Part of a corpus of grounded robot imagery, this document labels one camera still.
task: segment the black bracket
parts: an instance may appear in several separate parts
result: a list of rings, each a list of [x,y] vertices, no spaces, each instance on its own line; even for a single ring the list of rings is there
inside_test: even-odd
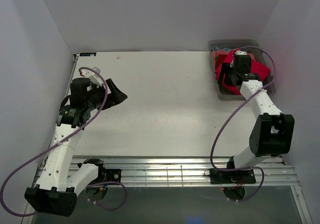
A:
[[[227,169],[234,169],[234,158],[231,157],[226,164]],[[217,169],[209,169],[209,177],[211,184],[255,184],[256,178],[254,170],[238,170],[238,171],[219,171]]]
[[[121,169],[105,169],[105,181],[106,182],[121,182]]]

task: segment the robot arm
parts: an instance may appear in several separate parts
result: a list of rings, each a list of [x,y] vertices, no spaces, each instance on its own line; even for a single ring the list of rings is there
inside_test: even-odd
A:
[[[102,110],[120,104],[128,98],[111,79],[106,80],[107,86],[104,87],[92,72],[85,72],[83,76],[72,80],[71,94],[61,103],[51,145],[59,143],[89,120],[91,112],[101,107],[105,88],[108,88],[109,92]],[[82,134],[83,130],[53,149],[46,159],[35,187],[26,189],[24,197],[37,212],[68,217],[76,207],[77,196],[86,186],[106,179],[104,163],[94,158],[79,163],[79,170],[68,177],[72,157]]]
[[[251,73],[251,58],[245,51],[236,51],[233,62],[223,63],[219,84],[236,86],[240,93],[250,98],[263,83],[257,74]],[[265,159],[286,154],[290,150],[295,119],[283,114],[262,90],[249,102],[256,122],[249,139],[249,146],[233,156],[228,168],[254,167]]]

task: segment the clear plastic tray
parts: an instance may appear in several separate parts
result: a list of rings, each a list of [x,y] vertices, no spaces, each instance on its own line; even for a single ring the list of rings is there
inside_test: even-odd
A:
[[[241,48],[245,46],[255,46],[259,47],[258,43],[255,40],[249,40],[249,39],[230,39],[230,40],[211,40],[208,42],[208,48],[210,52],[210,68],[214,74],[214,77],[216,77],[216,70],[214,67],[214,60],[212,59],[212,51],[217,47],[220,49],[223,48],[230,48],[230,49],[235,49],[235,48]],[[253,49],[253,48],[248,48],[244,49],[244,51],[252,53],[254,55],[254,58],[257,62],[263,64],[266,66],[265,60],[263,58],[262,52]],[[271,73],[266,77],[266,79],[263,82],[263,85],[268,84],[271,82],[273,79],[273,76]],[[222,85],[219,85],[218,82],[216,81],[216,89],[217,89],[217,95],[220,100],[224,101],[234,101],[234,100],[239,100],[243,101],[245,98],[241,95],[235,95],[231,91],[227,90],[225,87]],[[270,85],[269,87],[266,88],[267,93],[271,96],[275,93],[275,87],[274,85]]]

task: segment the metal bar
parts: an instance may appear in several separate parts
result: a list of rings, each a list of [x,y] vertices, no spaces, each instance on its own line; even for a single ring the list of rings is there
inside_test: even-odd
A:
[[[79,168],[78,163],[87,158],[73,157],[68,176]],[[101,158],[108,169],[122,169],[121,182],[127,187],[221,187],[210,184],[210,178],[204,176],[212,168],[209,158]],[[229,158],[214,158],[214,163],[225,168]],[[281,158],[267,159],[258,165],[265,172],[264,186],[298,186],[299,180],[295,168],[283,165]],[[36,179],[40,176],[39,168]],[[256,183],[246,186],[258,186],[262,176],[254,170]]]
[[[301,221],[303,224],[312,224],[310,214],[304,199],[304,196],[301,192],[301,186],[291,186],[292,194],[295,200],[296,207],[299,211]]]

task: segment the white tabletop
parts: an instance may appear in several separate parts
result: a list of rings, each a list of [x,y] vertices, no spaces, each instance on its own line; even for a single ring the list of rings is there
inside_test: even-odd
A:
[[[218,99],[205,51],[98,52],[79,57],[80,67],[98,67],[128,99],[85,128],[75,155],[208,157],[219,128],[241,103]],[[214,155],[241,152],[254,124],[245,106],[225,128]]]

